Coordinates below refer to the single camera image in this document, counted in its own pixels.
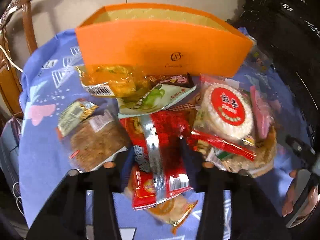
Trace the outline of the tan bread packet clear wrap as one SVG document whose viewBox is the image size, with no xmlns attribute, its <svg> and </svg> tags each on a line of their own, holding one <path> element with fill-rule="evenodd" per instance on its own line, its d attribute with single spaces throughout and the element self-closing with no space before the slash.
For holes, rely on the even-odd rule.
<svg viewBox="0 0 320 240">
<path fill-rule="evenodd" d="M 197 140 L 194 150 L 202 153 L 205 161 L 213 163 L 218 169 L 237 173 L 246 170 L 257 178 L 271 171 L 277 155 L 277 133 L 273 126 L 265 139 L 259 139 L 252 151 L 246 148 L 229 152 L 215 147 L 209 140 Z"/>
</svg>

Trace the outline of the pink bag of small biscuits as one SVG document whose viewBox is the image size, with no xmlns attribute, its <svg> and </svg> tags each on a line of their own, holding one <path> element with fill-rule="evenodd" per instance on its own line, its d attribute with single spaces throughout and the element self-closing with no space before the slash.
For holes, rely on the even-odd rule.
<svg viewBox="0 0 320 240">
<path fill-rule="evenodd" d="M 255 116 L 258 136 L 260 139 L 266 139 L 271 125 L 274 123 L 271 107 L 261 96 L 255 86 L 250 87 L 250 96 L 252 102 L 253 114 Z"/>
</svg>

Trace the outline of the small gold white snack packet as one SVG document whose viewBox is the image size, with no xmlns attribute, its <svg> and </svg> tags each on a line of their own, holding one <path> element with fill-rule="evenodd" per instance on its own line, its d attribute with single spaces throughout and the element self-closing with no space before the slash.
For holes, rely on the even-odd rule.
<svg viewBox="0 0 320 240">
<path fill-rule="evenodd" d="M 82 121 L 91 116 L 98 105 L 85 99 L 72 102 L 61 114 L 57 123 L 58 138 L 64 138 Z"/>
</svg>

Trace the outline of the red long snack packet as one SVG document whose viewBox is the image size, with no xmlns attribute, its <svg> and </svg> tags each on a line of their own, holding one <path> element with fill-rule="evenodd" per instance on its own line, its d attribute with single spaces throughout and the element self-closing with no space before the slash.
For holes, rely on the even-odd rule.
<svg viewBox="0 0 320 240">
<path fill-rule="evenodd" d="M 190 111 L 159 111 L 123 118 L 133 144 L 132 207 L 143 210 L 191 190 L 180 138 L 190 132 Z"/>
</svg>

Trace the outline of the orange wrapped cake packet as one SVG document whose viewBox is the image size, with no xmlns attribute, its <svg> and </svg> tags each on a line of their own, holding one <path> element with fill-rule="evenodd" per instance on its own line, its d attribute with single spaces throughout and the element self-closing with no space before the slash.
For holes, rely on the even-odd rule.
<svg viewBox="0 0 320 240">
<path fill-rule="evenodd" d="M 147 206 L 132 209 L 134 211 L 144 210 L 160 222 L 169 224 L 171 226 L 171 232 L 175 235 L 178 228 L 192 213 L 198 202 L 198 200 L 190 202 L 185 196 L 179 194 L 177 197 L 166 200 L 153 207 Z"/>
</svg>

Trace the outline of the round brown pastry packet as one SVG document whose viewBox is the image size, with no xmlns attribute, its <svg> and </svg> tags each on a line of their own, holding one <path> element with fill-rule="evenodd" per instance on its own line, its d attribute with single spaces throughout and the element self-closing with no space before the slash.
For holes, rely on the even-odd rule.
<svg viewBox="0 0 320 240">
<path fill-rule="evenodd" d="M 80 122 L 61 142 L 71 166 L 81 172 L 98 169 L 131 146 L 129 136 L 107 109 Z"/>
</svg>

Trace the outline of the grey blue bag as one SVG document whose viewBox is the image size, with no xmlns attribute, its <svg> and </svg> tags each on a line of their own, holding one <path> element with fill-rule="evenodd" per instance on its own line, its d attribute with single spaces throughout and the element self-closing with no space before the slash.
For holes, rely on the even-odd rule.
<svg viewBox="0 0 320 240">
<path fill-rule="evenodd" d="M 19 143 L 21 120 L 12 117 L 1 133 L 1 169 L 15 198 L 21 196 L 19 186 Z"/>
</svg>

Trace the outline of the round rice cracker red label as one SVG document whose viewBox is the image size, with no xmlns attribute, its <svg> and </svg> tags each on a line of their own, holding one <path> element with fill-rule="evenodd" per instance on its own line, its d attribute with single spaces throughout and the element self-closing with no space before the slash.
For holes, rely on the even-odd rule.
<svg viewBox="0 0 320 240">
<path fill-rule="evenodd" d="M 238 145 L 255 146 L 255 124 L 249 94 L 239 82 L 200 75 L 200 103 L 193 129 Z"/>
</svg>

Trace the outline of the glass mug with stickers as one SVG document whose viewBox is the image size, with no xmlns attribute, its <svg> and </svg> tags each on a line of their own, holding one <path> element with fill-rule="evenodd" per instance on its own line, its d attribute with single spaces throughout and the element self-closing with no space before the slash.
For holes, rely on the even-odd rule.
<svg viewBox="0 0 320 240">
<path fill-rule="evenodd" d="M 248 35 L 248 38 L 253 42 L 253 46 L 247 56 L 248 61 L 260 72 L 266 72 L 273 63 L 272 59 L 259 49 L 254 37 Z"/>
</svg>

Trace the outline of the orange yellow cake packet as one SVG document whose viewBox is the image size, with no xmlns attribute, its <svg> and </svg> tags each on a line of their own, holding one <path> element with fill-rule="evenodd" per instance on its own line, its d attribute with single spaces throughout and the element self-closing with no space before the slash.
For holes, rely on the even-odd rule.
<svg viewBox="0 0 320 240">
<path fill-rule="evenodd" d="M 150 79 L 137 67 L 99 64 L 76 70 L 83 89 L 92 96 L 135 99 L 151 89 Z"/>
</svg>

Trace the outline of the blue patterned tablecloth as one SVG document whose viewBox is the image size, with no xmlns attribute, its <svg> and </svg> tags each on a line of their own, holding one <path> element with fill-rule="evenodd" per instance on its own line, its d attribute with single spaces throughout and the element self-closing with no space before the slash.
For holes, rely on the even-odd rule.
<svg viewBox="0 0 320 240">
<path fill-rule="evenodd" d="M 70 67 L 71 61 L 80 54 L 75 31 L 70 29 L 58 33 L 36 50 L 24 66 L 20 96 L 24 120 L 18 161 L 23 211 L 28 225 L 33 223 L 47 198 L 71 168 L 56 127 L 62 111 L 74 100 L 87 95 L 78 72 Z M 284 137 L 290 134 L 309 143 L 307 123 L 291 88 L 276 71 L 259 72 L 244 64 L 234 79 L 242 88 L 257 87 L 270 100 L 276 122 L 280 124 L 274 168 L 257 181 L 275 208 L 281 210 L 291 183 L 289 173 L 302 165 L 285 145 Z M 185 195 L 189 200 L 197 201 L 197 206 L 178 231 L 172 233 L 169 224 L 160 222 L 147 211 L 133 210 L 127 197 L 115 194 L 121 236 L 124 239 L 194 239 L 204 195 L 193 191 Z"/>
</svg>

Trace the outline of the green pea snack packet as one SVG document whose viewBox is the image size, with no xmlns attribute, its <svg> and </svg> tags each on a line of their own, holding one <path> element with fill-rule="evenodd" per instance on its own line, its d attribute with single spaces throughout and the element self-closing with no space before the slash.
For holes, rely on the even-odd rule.
<svg viewBox="0 0 320 240">
<path fill-rule="evenodd" d="M 191 94 L 196 87 L 197 85 L 186 88 L 159 83 L 137 102 L 125 102 L 124 99 L 117 99 L 118 118 L 124 119 L 166 110 Z"/>
</svg>

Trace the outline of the brown chocolate bar wrapper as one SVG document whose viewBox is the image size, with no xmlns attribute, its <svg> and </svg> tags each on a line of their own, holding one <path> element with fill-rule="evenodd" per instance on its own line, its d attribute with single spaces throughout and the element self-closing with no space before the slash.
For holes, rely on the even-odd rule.
<svg viewBox="0 0 320 240">
<path fill-rule="evenodd" d="M 186 88 L 192 88 L 194 86 L 192 77 L 189 73 L 180 75 L 150 75 L 148 78 L 152 86 L 159 83 Z"/>
</svg>

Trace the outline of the dark carved wooden cabinet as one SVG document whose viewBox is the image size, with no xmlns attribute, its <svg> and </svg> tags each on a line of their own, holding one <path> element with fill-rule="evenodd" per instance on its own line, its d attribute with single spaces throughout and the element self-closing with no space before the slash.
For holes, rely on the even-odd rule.
<svg viewBox="0 0 320 240">
<path fill-rule="evenodd" d="M 245 27 L 293 91 L 319 142 L 319 0 L 242 0 L 232 26 Z"/>
</svg>

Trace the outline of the carved wooden chair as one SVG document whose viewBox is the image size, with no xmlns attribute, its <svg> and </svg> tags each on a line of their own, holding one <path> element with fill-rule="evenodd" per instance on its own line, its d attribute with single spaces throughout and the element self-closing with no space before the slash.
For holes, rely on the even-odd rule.
<svg viewBox="0 0 320 240">
<path fill-rule="evenodd" d="M 19 96 L 22 91 L 20 74 L 22 70 L 14 63 L 15 54 L 10 44 L 8 26 L 11 18 L 21 13 L 22 30 L 29 54 L 37 49 L 32 20 L 31 2 L 33 0 L 1 0 L 1 112 L 5 116 L 23 116 Z"/>
</svg>

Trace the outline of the orange cardboard box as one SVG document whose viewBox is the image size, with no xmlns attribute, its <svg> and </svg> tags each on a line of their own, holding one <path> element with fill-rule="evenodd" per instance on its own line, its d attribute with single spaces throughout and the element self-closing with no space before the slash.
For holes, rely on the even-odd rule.
<svg viewBox="0 0 320 240">
<path fill-rule="evenodd" d="M 128 65 L 146 75 L 231 77 L 253 46 L 208 12 L 157 3 L 104 6 L 75 33 L 85 65 Z"/>
</svg>

